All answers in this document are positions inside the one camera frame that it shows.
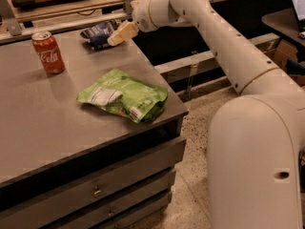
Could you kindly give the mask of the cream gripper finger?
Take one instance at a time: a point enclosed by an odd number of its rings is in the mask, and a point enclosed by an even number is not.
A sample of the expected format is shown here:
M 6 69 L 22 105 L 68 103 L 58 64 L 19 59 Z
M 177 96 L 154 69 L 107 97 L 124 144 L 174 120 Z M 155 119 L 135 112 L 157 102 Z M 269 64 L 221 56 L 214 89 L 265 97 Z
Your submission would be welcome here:
M 139 28 L 134 22 L 124 21 L 116 31 L 108 38 L 108 43 L 111 46 L 117 46 L 124 41 L 134 38 L 138 35 Z

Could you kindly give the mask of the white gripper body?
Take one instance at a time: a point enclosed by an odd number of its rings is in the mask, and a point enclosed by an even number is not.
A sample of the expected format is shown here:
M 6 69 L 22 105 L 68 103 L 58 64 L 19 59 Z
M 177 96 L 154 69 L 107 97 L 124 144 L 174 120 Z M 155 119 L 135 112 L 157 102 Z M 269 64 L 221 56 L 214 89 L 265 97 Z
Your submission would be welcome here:
M 132 21 L 142 32 L 163 27 L 189 27 L 190 22 L 176 13 L 170 0 L 133 0 Z

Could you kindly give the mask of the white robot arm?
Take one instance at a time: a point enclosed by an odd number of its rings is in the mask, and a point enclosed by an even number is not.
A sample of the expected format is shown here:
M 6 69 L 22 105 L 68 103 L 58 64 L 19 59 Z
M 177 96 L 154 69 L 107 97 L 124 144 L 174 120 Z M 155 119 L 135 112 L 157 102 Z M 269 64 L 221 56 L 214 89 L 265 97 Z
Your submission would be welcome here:
M 214 115 L 207 147 L 213 229 L 303 229 L 299 157 L 305 93 L 209 0 L 132 0 L 141 31 L 194 26 L 237 98 Z

